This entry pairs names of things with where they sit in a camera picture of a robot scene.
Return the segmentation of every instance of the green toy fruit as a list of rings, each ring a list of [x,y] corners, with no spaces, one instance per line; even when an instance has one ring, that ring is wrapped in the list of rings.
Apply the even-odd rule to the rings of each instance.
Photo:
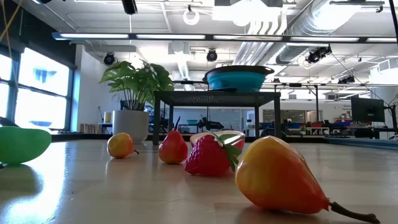
[[[51,143],[51,134],[40,129],[0,127],[0,162],[21,164],[41,155]]]

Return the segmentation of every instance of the strawberry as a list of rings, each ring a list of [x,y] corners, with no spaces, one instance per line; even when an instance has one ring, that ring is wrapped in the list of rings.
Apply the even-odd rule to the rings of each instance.
[[[235,171],[235,164],[238,164],[237,156],[241,151],[233,146],[242,136],[235,137],[234,141],[229,139],[225,144],[214,133],[200,138],[194,145],[184,165],[184,170],[192,175],[222,176],[231,168]]]

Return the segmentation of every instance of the blue object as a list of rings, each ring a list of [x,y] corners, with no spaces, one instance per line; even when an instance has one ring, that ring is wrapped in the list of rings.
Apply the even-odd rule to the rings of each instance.
[[[210,70],[203,80],[208,82],[213,90],[236,89],[257,92],[266,75],[271,73],[274,73],[273,69],[264,66],[232,65]]]
[[[187,120],[188,124],[197,124],[198,120]]]

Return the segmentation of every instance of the metal table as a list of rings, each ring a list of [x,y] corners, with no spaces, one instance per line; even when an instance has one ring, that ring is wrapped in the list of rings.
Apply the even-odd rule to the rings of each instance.
[[[280,93],[279,92],[225,92],[225,91],[155,91],[155,123],[152,142],[159,144],[160,101],[170,106],[169,131],[173,127],[174,106],[225,106],[252,107],[256,127],[256,138],[260,137],[259,107],[274,101],[275,136],[281,137],[280,131]]]

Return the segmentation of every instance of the plastic pear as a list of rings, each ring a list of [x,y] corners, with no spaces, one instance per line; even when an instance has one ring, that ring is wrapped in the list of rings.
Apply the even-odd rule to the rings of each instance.
[[[313,214],[322,209],[369,223],[374,214],[350,212],[331,203],[314,178],[304,157],[285,141],[272,136],[254,141],[236,169],[235,183],[253,204],[270,209]]]
[[[174,129],[168,133],[159,146],[159,159],[167,164],[179,164],[188,156],[187,143],[177,131],[179,121],[180,117],[178,117]]]

